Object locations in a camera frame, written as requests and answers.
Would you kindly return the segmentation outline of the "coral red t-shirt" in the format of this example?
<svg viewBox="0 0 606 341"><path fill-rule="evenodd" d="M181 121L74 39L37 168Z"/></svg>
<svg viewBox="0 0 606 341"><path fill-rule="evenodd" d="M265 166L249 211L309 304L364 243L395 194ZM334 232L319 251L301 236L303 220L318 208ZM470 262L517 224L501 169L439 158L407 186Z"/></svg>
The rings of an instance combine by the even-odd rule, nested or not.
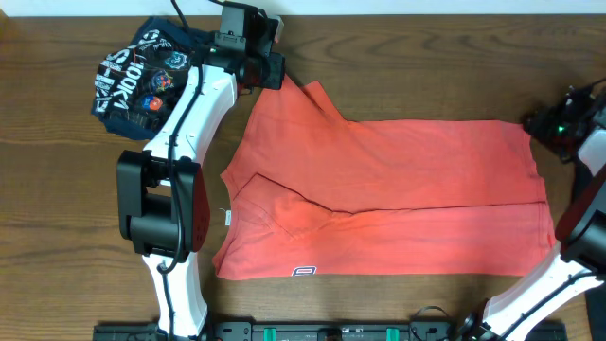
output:
<svg viewBox="0 0 606 341"><path fill-rule="evenodd" d="M555 243L519 125L350 121L318 82L263 91L222 178L223 279L522 276Z"/></svg>

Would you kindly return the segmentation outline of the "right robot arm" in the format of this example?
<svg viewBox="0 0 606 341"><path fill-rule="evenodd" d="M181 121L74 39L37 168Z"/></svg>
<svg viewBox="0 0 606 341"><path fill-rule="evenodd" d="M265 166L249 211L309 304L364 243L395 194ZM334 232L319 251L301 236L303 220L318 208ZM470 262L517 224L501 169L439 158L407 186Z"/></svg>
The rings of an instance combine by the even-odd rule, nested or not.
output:
<svg viewBox="0 0 606 341"><path fill-rule="evenodd" d="M558 104L526 116L523 126L590 179L557 223L553 249L469 314L453 340L524 340L561 305L605 282L605 81L570 87Z"/></svg>

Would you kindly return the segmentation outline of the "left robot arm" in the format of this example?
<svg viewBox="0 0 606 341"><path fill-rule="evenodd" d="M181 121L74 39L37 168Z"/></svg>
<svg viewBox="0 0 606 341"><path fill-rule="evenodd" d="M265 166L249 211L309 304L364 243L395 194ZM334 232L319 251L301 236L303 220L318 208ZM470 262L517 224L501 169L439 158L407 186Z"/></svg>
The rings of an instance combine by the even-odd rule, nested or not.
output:
<svg viewBox="0 0 606 341"><path fill-rule="evenodd" d="M183 28L194 54L175 108L141 152L116 165L119 229L151 272L160 306L154 340L202 340L207 304L197 253L209 227L202 172L210 141L241 89L277 90L285 58L273 50L283 21L263 9L222 1L209 42Z"/></svg>

